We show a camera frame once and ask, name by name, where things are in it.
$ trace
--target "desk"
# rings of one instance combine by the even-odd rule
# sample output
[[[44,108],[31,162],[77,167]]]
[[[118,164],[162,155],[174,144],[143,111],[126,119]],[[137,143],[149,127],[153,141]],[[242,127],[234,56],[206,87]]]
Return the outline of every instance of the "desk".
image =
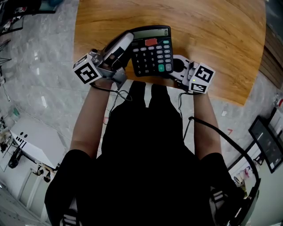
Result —
[[[216,70],[210,96],[244,105],[255,81],[265,40],[264,0],[80,0],[74,61],[102,49],[125,30],[146,25],[171,27],[173,53]],[[129,79],[175,87],[171,79]]]

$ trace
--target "wire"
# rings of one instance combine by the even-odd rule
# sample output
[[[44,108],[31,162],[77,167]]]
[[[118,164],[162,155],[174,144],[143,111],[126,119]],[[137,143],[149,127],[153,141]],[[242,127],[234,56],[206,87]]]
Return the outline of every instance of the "wire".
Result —
[[[193,116],[189,117],[189,120],[194,120],[200,124],[203,124],[213,130],[215,130],[220,136],[222,136],[225,140],[228,141],[229,144],[231,144],[238,152],[240,152],[245,158],[246,160],[248,161],[248,163],[250,164],[254,174],[255,174],[255,177],[256,177],[256,180],[258,181],[259,180],[259,175],[258,175],[258,172],[256,170],[256,166],[255,164],[253,163],[253,160],[251,159],[251,157],[248,155],[248,153],[246,151],[244,151],[236,142],[234,142],[229,136],[227,136],[225,133],[223,133],[220,129],[218,129],[217,127],[203,121],[203,120],[200,120],[198,118],[195,118]]]
[[[121,92],[127,93],[127,94],[129,95],[129,93],[128,93],[126,90],[121,90],[121,91],[118,92],[118,95],[116,96],[116,98],[115,98],[115,100],[114,100],[113,106],[112,106],[112,108],[111,108],[110,111],[109,111],[109,116],[108,116],[108,118],[110,117],[111,112],[112,112],[112,110],[114,109],[114,107],[115,107],[115,105],[116,105],[116,101],[117,101],[118,97],[122,97],[124,100],[127,100],[127,101],[132,101],[132,97],[131,97],[130,95],[129,95],[129,97],[131,98],[131,100],[128,100],[128,99],[124,98],[124,97],[121,95]]]
[[[93,88],[98,89],[98,90],[103,90],[103,91],[106,91],[106,92],[114,92],[114,93],[116,93],[117,95],[119,95],[121,98],[123,98],[125,101],[132,101],[132,100],[133,100],[132,97],[129,95],[129,92],[127,92],[126,90],[117,91],[117,90],[104,89],[104,88],[101,88],[101,87],[96,86],[94,83],[91,83],[90,85],[91,85]],[[130,99],[127,99],[127,98],[123,97],[123,96],[120,94],[120,92],[122,92],[122,91],[125,92],[125,93],[127,93],[128,96],[130,97]]]
[[[181,116],[182,121],[183,121],[183,114],[182,114],[182,111],[181,111],[181,106],[182,106],[182,95],[184,95],[184,94],[185,95],[198,95],[198,94],[201,94],[201,93],[188,93],[188,92],[184,92],[184,93],[179,94],[179,96],[178,96],[178,110],[180,112],[180,116]],[[186,138],[187,130],[189,128],[190,122],[191,121],[189,121],[189,123],[188,123],[188,125],[186,127],[186,131],[185,131],[183,140],[185,140],[185,138]]]
[[[184,133],[183,140],[185,140],[185,138],[186,138],[186,135],[187,135],[187,129],[189,129],[190,122],[191,122],[191,120],[189,120],[189,122],[188,122],[188,124],[187,124],[186,131],[185,131],[185,133]]]
[[[6,95],[7,101],[10,102],[11,100],[10,100],[10,98],[9,98],[7,92],[6,92],[6,89],[5,89],[5,87],[4,87],[4,84],[2,84],[2,86],[3,86],[3,89],[4,89],[4,93],[5,93],[5,95]]]

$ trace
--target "marble floor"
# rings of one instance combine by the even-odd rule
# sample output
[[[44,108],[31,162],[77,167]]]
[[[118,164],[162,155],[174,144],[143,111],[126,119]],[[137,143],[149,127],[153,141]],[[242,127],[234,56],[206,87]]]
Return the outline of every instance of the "marble floor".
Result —
[[[55,128],[66,151],[69,149],[73,127],[89,89],[71,72],[78,3],[79,0],[65,0],[54,15],[26,16],[24,29],[12,33],[11,42],[0,52],[0,57],[12,58],[2,66],[7,82],[0,87],[1,114],[6,115],[16,107],[21,115],[28,115]],[[128,90],[130,85],[131,81],[127,81],[123,89]],[[176,108],[180,92],[182,91],[168,88],[171,101]],[[257,115],[270,114],[274,96],[278,92],[261,73],[258,73],[244,107],[212,98],[220,129],[227,134],[233,130],[229,136],[241,147],[247,147],[252,141],[248,128]],[[106,116],[114,99],[115,96],[111,95]],[[146,85],[145,101],[147,104],[150,101],[150,84]],[[194,112],[193,99],[185,95],[182,102],[186,127],[188,117]],[[122,103],[121,98],[118,98],[116,105],[119,103]],[[188,130],[185,144],[194,152],[193,125]],[[222,153],[228,166],[239,155],[224,140]]]

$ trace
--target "person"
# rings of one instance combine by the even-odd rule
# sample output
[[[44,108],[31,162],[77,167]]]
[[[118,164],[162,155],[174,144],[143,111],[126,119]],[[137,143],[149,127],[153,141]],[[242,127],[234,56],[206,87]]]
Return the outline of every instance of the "person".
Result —
[[[106,80],[96,86],[111,88]],[[76,121],[70,151],[45,197],[52,225],[59,225],[73,198],[85,225],[214,225],[210,188],[232,191],[220,136],[195,123],[195,155],[183,141],[183,122],[167,87],[133,82],[128,99],[110,114],[102,154],[96,158],[109,92],[90,88]],[[194,95],[194,115],[218,126],[208,94]]]

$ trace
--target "wrist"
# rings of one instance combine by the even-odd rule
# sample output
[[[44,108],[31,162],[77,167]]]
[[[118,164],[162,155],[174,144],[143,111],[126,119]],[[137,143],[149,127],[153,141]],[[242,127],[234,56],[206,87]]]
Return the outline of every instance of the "wrist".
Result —
[[[99,80],[96,80],[93,83],[97,87],[110,90],[113,82],[111,80],[107,80],[107,79],[99,79]]]
[[[200,94],[194,95],[193,97],[194,99],[202,99],[202,98],[205,98],[206,96],[208,96],[207,93],[206,94],[200,93]]]

